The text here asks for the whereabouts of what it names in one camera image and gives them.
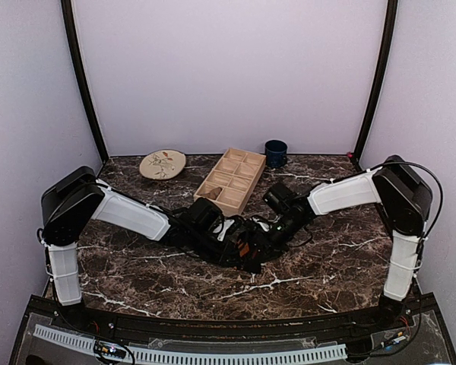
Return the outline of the tan beige sock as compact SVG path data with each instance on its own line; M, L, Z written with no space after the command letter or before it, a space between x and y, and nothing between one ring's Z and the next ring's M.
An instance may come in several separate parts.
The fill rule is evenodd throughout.
M223 191L221 187L216 187L212 190L210 190L207 194L206 197L211 199L211 200L216 200L217 197L220 195L220 193Z

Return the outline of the argyle patterned sock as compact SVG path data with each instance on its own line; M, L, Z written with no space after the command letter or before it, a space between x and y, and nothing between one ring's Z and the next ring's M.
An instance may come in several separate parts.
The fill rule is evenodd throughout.
M238 240L237 241L237 248L239 250L239 256L241 258L246 257L250 253L250 245L245 240Z

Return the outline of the wooden compartment tray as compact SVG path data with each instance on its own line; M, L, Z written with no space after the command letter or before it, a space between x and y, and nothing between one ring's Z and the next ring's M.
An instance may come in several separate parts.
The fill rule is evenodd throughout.
M229 148L209 172L194 194L194 200L221 187L216 200L210 200L225 216L240 215L254 191L265 168L266 156L251 151Z

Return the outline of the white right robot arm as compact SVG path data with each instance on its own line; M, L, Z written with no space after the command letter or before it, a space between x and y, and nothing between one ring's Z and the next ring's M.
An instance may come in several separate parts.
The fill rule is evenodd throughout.
M381 205L391 229L392 251L383 295L390 299L372 314L378 329L388 330L402 317L398 302L407 296L420 269L424 243L435 225L429 219L432 190L420 177L417 163L398 155L370 169L320 183L305 195L282 183L272 186L264 201L279 218L267 230L256 227L248 233L249 248L258 249L257 259L281 250L305 225L319 216L360 205Z

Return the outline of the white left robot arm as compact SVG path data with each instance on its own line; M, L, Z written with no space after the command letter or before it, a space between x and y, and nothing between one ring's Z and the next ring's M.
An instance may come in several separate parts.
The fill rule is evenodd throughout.
M64 306L62 318L76 332L92 325L92 315L82 301L77 246L91 220L133 231L169 246L188 247L203 260L238 266L239 255L230 248L231 235L242 226L240 216L226 217L206 198L187 208L169 211L132 198L82 166L48 188L41 197L43 228L39 241L47 252L47 270L57 300Z

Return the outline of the dark blue mug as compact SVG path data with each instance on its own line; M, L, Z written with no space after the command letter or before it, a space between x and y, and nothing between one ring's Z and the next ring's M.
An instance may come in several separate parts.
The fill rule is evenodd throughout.
M270 140L264 145L266 166L272 169L281 168L287 163L287 149L285 142Z

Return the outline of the cream floral plate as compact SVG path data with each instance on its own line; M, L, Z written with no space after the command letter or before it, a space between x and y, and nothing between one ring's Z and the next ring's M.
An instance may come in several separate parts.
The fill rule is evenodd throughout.
M186 156L175 150L148 154L140 163L140 174L148 179L167 180L178 176L186 165Z

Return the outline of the black right frame post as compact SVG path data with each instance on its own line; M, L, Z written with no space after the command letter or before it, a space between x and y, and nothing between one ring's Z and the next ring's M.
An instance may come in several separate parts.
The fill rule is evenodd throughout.
M372 87L369 93L366 111L362 120L362 125L359 130L356 145L352 152L351 160L353 164L359 165L363 155L366 142L368 141L372 122L375 117L375 112L378 106L378 100L382 91L382 86L385 78L385 72L388 65L388 58L391 51L391 44L394 35L394 27L397 19L398 0L388 0L385 13L384 27L382 31L382 40L379 47L378 59L375 67L375 74L372 81Z

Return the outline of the black frame post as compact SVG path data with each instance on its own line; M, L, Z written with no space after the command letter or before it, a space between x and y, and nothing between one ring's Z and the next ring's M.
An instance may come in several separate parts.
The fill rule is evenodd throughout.
M372 81L372 87L369 93L366 111L362 120L362 125L359 130L356 145L352 152L351 160L353 164L359 165L363 155L366 142L368 141L372 122L375 117L375 112L378 106L378 100L382 91L382 86L385 78L385 72L388 65L388 58L391 51L391 44L394 35L394 27L397 19L398 0L388 0L385 13L384 27L382 31L382 40L379 47L378 59L375 67L375 74Z
M90 93L90 88L87 82L87 76L84 69L84 63L81 55L80 43L74 19L73 3L71 0L61 0L60 3L71 62L73 65L78 90L81 96L81 101L83 103L84 112L87 117L87 122L93 136L96 150L100 156L100 160L102 164L105 164L109 160L109 154L106 148L106 143L103 139L102 132L100 131L100 124L98 122L96 111L93 105L93 99Z

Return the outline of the black left frame post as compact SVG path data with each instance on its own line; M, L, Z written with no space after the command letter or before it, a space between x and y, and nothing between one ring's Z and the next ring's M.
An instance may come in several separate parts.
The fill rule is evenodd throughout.
M84 69L84 63L81 55L80 43L74 19L73 3L71 0L61 0L60 3L71 62L73 65L78 90L81 96L81 101L83 103L84 112L87 117L87 122L93 136L96 150L100 156L100 160L102 164L105 164L109 160L109 154L106 148L106 143L103 139L102 132L100 131L100 124L98 122L96 111L93 105L93 99L90 93L90 88L87 82L87 76Z

